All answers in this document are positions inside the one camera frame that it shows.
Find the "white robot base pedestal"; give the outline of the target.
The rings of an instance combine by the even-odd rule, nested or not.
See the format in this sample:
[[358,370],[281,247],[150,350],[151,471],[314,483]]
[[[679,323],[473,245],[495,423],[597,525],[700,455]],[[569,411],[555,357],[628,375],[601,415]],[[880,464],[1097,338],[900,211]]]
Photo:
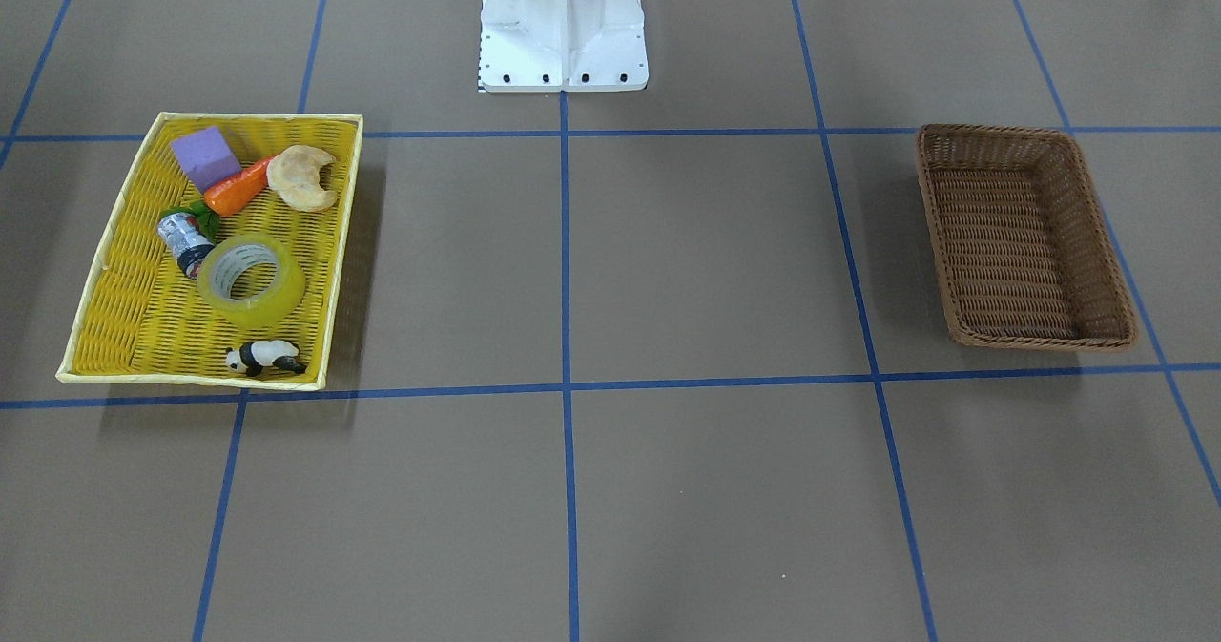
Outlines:
[[481,92],[650,85],[643,0],[481,0],[480,24]]

